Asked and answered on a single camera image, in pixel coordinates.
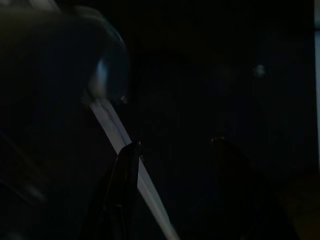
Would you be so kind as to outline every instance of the white strap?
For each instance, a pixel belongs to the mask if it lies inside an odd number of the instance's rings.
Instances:
[[[123,147],[131,143],[131,139],[116,111],[107,99],[96,100],[90,107],[118,154]],[[180,238],[170,223],[165,207],[141,159],[139,159],[137,188],[166,239],[179,240]]]

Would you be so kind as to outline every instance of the black plastic object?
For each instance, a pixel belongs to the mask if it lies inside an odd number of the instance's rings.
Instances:
[[[78,240],[130,239],[137,197],[140,143],[124,147],[97,187]]]

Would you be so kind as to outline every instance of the blurry dark object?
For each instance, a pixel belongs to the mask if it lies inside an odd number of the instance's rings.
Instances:
[[[79,240],[131,238],[139,155],[139,143],[131,143],[121,150],[113,170],[107,171],[97,187]]]
[[[0,8],[0,238],[78,236],[116,160],[82,97],[99,67],[107,97],[128,92],[127,53],[111,32],[99,19]]]
[[[223,195],[227,239],[299,239],[287,214],[263,177],[228,141],[212,142],[213,160]]]

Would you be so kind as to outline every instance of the white cable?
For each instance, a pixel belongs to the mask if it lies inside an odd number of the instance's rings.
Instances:
[[[131,143],[131,139],[115,109],[107,99],[96,100],[90,107],[118,154],[123,147]],[[169,220],[160,196],[141,159],[139,159],[137,188],[166,239],[179,240],[180,238]]]

